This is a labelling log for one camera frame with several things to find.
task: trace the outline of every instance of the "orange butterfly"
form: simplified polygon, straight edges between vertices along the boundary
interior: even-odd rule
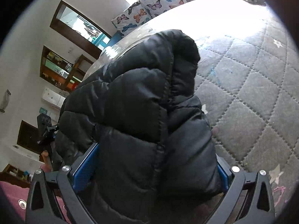
[[[180,2],[178,3],[178,6],[183,5],[183,4],[184,4],[184,1],[180,0]],[[173,9],[173,8],[177,7],[177,5],[170,5],[169,7],[170,7],[170,9]]]
[[[139,13],[134,15],[134,19],[136,20],[137,23],[139,23],[141,16],[144,16],[146,14],[147,13],[143,9],[140,9]]]

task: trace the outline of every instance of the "blue gripper pad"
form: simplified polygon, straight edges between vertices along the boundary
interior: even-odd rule
[[[85,157],[73,175],[73,190],[77,193],[86,188],[98,164],[99,144],[97,144]]]
[[[218,164],[218,171],[221,179],[221,184],[222,184],[222,191],[227,192],[228,191],[228,176],[226,175],[225,171],[222,169],[220,164]]]

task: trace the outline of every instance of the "black puffer jacket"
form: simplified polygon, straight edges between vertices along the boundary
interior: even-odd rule
[[[100,144],[86,204],[98,223],[146,223],[158,194],[219,192],[211,131],[193,94],[199,60],[190,37],[160,32],[97,70],[64,101],[55,140],[64,164]]]

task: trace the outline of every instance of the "silver screw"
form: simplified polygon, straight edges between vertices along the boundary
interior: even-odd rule
[[[235,172],[235,173],[237,173],[237,172],[240,171],[239,167],[237,167],[237,166],[233,166],[231,169],[232,169],[232,171]]]
[[[40,174],[40,173],[41,173],[41,169],[38,168],[37,170],[35,170],[35,173],[36,173],[36,174]]]
[[[65,166],[62,167],[62,171],[63,171],[63,172],[67,172],[67,171],[69,171],[70,169],[71,169],[71,167],[68,166],[68,165],[65,165]]]
[[[265,170],[260,170],[260,174],[261,174],[261,175],[266,175],[267,173],[266,173]]]

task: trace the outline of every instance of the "wall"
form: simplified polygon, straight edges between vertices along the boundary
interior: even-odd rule
[[[111,35],[116,29],[110,20],[129,5],[125,0],[64,1]],[[15,149],[12,145],[16,144],[22,120],[37,126],[36,117],[40,107],[53,111],[41,99],[45,87],[59,93],[58,88],[39,77],[43,46],[71,63],[81,54],[92,61],[96,60],[49,27],[59,2],[36,0],[20,16],[1,47],[0,99],[7,89],[11,97],[5,113],[0,113],[0,168],[11,163],[22,170],[32,170],[41,164],[37,154],[21,147]]]

